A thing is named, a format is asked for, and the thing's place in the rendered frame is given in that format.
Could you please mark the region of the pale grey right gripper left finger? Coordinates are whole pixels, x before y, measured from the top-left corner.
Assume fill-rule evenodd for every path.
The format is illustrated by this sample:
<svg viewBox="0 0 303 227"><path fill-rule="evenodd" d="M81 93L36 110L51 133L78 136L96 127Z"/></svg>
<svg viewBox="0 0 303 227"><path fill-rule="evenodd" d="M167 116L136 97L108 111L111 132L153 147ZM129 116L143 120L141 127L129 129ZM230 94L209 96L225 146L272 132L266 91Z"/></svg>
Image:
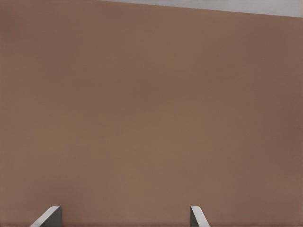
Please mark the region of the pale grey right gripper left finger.
<svg viewBox="0 0 303 227"><path fill-rule="evenodd" d="M29 227L62 227L61 206L51 206Z"/></svg>

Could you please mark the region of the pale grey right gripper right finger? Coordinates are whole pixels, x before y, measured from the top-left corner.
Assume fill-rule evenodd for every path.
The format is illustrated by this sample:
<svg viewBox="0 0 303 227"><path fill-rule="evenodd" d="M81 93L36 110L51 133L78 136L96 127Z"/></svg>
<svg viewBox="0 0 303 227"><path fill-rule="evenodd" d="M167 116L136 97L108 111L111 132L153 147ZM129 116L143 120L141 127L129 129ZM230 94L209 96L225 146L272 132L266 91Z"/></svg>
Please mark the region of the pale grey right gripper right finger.
<svg viewBox="0 0 303 227"><path fill-rule="evenodd" d="M190 227L210 227L199 206L190 206Z"/></svg>

